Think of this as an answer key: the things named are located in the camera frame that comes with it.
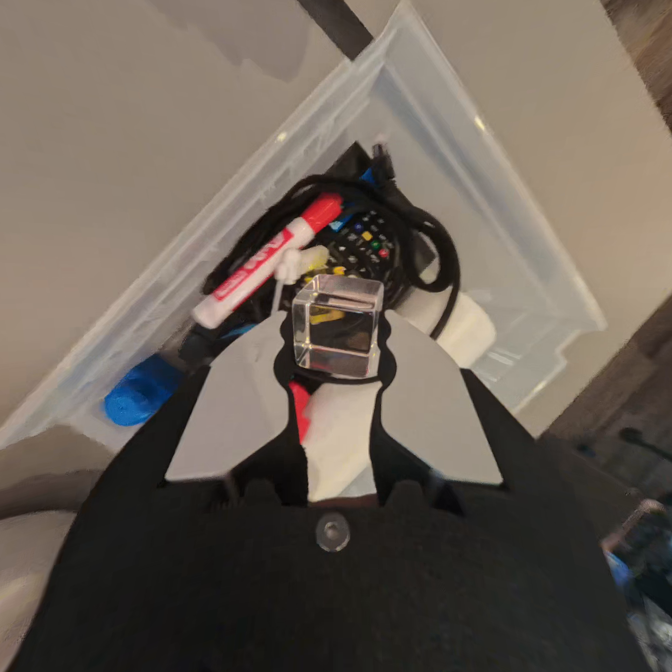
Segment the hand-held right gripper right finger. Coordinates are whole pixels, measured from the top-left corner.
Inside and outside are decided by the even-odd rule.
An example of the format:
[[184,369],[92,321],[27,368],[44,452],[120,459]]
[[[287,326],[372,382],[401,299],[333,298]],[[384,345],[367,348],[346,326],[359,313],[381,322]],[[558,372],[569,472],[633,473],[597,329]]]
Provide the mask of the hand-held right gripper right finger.
[[379,505],[400,483],[416,484],[432,507],[459,507],[455,484],[501,488],[505,479],[459,365],[393,310],[381,317],[378,344],[369,457]]

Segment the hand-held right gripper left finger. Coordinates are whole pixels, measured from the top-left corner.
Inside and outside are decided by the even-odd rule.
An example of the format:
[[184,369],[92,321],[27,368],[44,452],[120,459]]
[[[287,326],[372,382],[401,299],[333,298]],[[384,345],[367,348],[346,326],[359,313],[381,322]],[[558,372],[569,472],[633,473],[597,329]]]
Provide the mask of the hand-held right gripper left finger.
[[251,481],[266,480],[284,505],[307,505],[307,456],[290,389],[292,338],[291,316],[276,313],[215,358],[167,482],[224,481],[243,494]]

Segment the blue single-stud block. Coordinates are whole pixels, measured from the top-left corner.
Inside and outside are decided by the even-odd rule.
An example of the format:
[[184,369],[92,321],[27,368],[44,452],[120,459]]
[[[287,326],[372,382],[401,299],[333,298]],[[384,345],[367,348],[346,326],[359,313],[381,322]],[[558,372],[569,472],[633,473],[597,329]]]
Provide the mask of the blue single-stud block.
[[102,409],[115,425],[144,424],[175,393],[184,373],[158,354],[131,368],[105,396]]

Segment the clear transparent cube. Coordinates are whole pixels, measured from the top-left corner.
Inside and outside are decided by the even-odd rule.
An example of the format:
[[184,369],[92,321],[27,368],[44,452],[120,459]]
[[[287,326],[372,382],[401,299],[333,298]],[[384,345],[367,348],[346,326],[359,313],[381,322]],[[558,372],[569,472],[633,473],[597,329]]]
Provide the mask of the clear transparent cube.
[[299,368],[344,380],[378,372],[378,325],[384,285],[354,276],[319,274],[292,302],[293,345]]

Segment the clear plastic storage box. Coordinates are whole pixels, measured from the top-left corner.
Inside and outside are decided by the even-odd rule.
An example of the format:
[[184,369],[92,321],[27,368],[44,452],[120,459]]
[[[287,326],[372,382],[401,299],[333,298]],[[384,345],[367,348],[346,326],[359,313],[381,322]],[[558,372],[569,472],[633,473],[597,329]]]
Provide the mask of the clear plastic storage box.
[[606,320],[540,206],[483,122],[416,8],[320,83],[1,426],[1,448],[71,425],[110,449],[132,429],[105,394],[186,323],[206,275],[299,179],[352,143],[386,141],[401,191],[446,226],[462,291],[496,339],[471,365],[515,414],[566,367],[563,351]]

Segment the grey desk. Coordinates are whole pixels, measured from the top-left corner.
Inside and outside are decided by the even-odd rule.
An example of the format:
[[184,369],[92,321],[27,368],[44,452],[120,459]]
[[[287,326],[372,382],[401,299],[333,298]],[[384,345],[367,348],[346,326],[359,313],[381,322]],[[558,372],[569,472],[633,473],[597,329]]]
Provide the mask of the grey desk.
[[[114,451],[9,671],[648,671],[535,435],[671,290],[669,131],[599,1],[409,2],[606,328],[518,414],[460,368],[505,483],[455,484],[459,507],[412,483],[383,507],[298,507],[266,480],[167,482],[199,367]],[[1,2],[1,387],[18,407],[382,33],[319,9],[345,10],[341,50],[296,1]]]

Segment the red marker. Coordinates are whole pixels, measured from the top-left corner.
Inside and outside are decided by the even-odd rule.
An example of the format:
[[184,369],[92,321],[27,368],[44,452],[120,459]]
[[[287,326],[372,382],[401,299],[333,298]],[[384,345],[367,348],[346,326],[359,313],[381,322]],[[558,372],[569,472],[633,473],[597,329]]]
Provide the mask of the red marker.
[[220,326],[275,274],[288,251],[302,250],[320,231],[336,221],[342,206],[343,199],[337,194],[327,193],[317,197],[300,216],[207,295],[192,310],[192,319],[206,329]]

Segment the black remote control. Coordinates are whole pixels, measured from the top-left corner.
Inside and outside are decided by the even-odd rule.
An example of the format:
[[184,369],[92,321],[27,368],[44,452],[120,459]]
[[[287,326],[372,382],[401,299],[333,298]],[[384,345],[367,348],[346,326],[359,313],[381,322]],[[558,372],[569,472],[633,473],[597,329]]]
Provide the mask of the black remote control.
[[321,272],[379,281],[391,305],[408,290],[399,246],[387,230],[385,219],[375,210],[341,214],[316,234],[310,246],[327,250]]

